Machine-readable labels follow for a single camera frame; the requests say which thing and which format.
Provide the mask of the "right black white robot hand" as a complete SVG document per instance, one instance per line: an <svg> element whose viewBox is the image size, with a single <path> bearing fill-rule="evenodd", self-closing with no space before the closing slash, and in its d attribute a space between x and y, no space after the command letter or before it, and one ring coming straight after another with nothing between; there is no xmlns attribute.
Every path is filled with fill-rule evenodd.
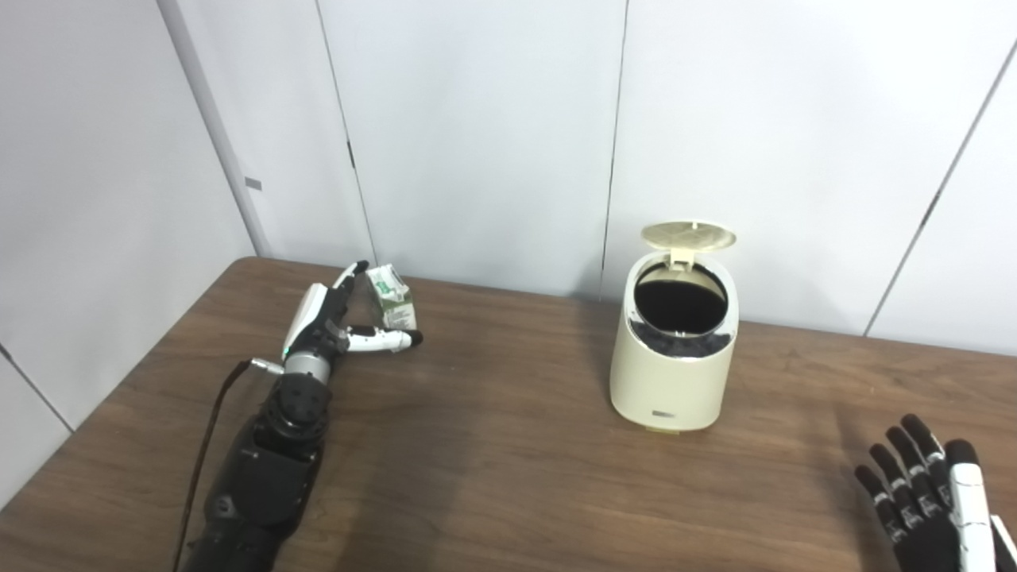
<svg viewBox="0 0 1017 572"><path fill-rule="evenodd" d="M902 416L854 477L901 571L1014 571L1015 542L989 510L980 456L966 439L942 444L925 420Z"/></svg>

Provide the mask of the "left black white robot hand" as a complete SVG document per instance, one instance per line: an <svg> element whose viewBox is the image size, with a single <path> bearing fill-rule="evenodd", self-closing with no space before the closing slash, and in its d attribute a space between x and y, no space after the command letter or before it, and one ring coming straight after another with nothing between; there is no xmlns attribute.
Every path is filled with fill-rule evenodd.
<svg viewBox="0 0 1017 572"><path fill-rule="evenodd" d="M367 268L368 261L356 261L333 285L310 285L284 340L283 367L294 369L299 358L333 365L345 354L395 354L422 344L423 335L418 330L342 325L356 278Z"/></svg>

